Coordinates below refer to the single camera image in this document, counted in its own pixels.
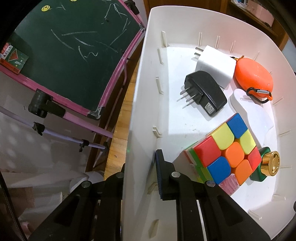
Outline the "multicolour puzzle cube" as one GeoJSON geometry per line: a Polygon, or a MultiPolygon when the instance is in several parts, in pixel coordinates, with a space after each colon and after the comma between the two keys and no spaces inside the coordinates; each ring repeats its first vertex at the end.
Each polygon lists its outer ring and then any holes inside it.
{"type": "Polygon", "coordinates": [[[238,113],[183,152],[199,183],[214,181],[230,196],[261,163],[255,140],[238,113]]]}

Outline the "white plastic storage bin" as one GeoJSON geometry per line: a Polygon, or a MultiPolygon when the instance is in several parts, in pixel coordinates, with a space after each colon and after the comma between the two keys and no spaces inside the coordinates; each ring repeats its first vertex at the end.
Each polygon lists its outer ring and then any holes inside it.
{"type": "Polygon", "coordinates": [[[218,47],[231,57],[246,56],[263,65],[274,81],[273,101],[263,107],[272,129],[264,145],[280,154],[280,169],[263,182],[247,180],[233,199],[275,238],[295,211],[295,73],[276,44],[263,32],[228,15],[185,6],[151,10],[132,104],[123,188],[123,240],[176,240],[176,205],[162,201],[156,183],[154,153],[190,178],[194,170],[184,149],[234,114],[231,104],[213,118],[181,95],[194,72],[197,46],[218,47]]]}

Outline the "wooden table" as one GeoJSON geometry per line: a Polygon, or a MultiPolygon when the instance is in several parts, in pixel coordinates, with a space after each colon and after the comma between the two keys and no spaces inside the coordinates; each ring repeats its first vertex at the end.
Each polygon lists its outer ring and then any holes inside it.
{"type": "Polygon", "coordinates": [[[132,74],[131,81],[128,85],[125,98],[120,109],[107,158],[104,180],[106,180],[109,176],[119,172],[121,170],[121,167],[125,163],[138,66],[139,61],[132,74]]]}

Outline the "green bottle gold cap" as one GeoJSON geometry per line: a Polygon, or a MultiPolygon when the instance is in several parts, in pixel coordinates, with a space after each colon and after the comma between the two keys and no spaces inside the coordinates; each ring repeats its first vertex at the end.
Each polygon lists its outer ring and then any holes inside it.
{"type": "Polygon", "coordinates": [[[263,182],[268,176],[275,176],[280,169],[280,154],[277,151],[271,151],[269,147],[263,147],[259,150],[261,162],[250,175],[250,180],[263,182]]]}

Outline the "black power adapter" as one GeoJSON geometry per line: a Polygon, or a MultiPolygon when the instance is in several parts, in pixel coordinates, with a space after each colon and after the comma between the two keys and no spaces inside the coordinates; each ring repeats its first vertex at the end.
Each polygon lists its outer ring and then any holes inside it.
{"type": "Polygon", "coordinates": [[[185,77],[186,102],[200,105],[210,117],[214,117],[227,104],[227,98],[215,79],[207,72],[198,70],[185,77]]]}

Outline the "orange round case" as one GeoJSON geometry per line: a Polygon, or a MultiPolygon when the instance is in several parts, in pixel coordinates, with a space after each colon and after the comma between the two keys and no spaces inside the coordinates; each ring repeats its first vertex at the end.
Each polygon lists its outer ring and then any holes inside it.
{"type": "Polygon", "coordinates": [[[254,101],[264,104],[273,100],[273,78],[271,74],[253,59],[231,56],[236,61],[234,77],[240,87],[254,101]]]}

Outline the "red green card box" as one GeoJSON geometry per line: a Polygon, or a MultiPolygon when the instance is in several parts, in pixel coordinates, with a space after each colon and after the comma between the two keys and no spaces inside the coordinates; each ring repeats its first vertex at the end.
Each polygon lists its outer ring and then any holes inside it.
{"type": "Polygon", "coordinates": [[[1,50],[1,65],[15,74],[20,74],[23,66],[29,57],[13,47],[10,43],[6,43],[1,50]]]}

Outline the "white wall charger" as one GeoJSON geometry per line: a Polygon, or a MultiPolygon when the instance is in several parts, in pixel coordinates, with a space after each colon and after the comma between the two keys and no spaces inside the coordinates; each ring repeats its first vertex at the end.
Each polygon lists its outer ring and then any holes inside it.
{"type": "Polygon", "coordinates": [[[195,49],[195,57],[197,57],[195,71],[209,73],[220,87],[226,89],[234,76],[236,61],[208,45],[204,49],[199,47],[195,49]]]}

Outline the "green chalkboard pink frame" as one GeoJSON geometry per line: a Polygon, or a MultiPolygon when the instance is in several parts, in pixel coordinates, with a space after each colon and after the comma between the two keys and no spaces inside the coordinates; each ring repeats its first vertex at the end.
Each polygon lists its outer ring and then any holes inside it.
{"type": "Polygon", "coordinates": [[[29,57],[20,74],[1,71],[34,90],[32,114],[112,137],[84,118],[101,118],[144,32],[134,1],[1,1],[1,50],[29,57]]]}

